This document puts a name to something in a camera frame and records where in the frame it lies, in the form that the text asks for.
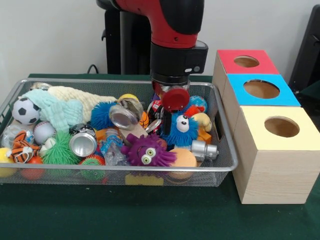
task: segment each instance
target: blue box lid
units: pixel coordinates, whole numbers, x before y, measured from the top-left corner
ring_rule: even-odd
[[[228,74],[227,76],[239,105],[301,106],[279,74]]]

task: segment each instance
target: green spiky ball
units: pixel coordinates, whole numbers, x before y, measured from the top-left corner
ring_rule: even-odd
[[[77,157],[69,148],[69,141],[71,135],[66,132],[57,132],[55,135],[55,145],[48,149],[43,156],[44,164],[58,164],[58,165],[73,165],[80,162]],[[50,169],[49,171],[54,176],[68,176],[72,174],[70,169]]]
[[[87,158],[81,162],[81,165],[100,166],[96,158]],[[88,180],[101,180],[105,177],[104,170],[80,170],[81,175]]]

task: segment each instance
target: white wall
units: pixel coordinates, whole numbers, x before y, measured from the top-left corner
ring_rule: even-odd
[[[264,49],[288,81],[317,0],[206,0],[199,40],[217,49]],[[107,72],[104,10],[95,0],[0,0],[0,102],[29,73]]]

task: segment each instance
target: white knitted toy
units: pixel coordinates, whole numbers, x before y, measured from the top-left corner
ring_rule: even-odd
[[[48,92],[59,100],[79,100],[83,104],[83,123],[91,120],[91,111],[99,102],[112,103],[117,101],[113,96],[99,96],[66,86],[51,86]]]

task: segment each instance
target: blue plush toy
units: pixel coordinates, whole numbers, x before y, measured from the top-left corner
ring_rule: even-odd
[[[161,138],[166,141],[168,146],[190,146],[192,141],[198,138],[198,122],[193,117],[187,118],[181,111],[174,113],[171,119],[170,134],[164,135],[162,133]]]
[[[96,130],[113,127],[114,124],[109,118],[109,110],[115,102],[99,102],[91,112],[91,126]]]

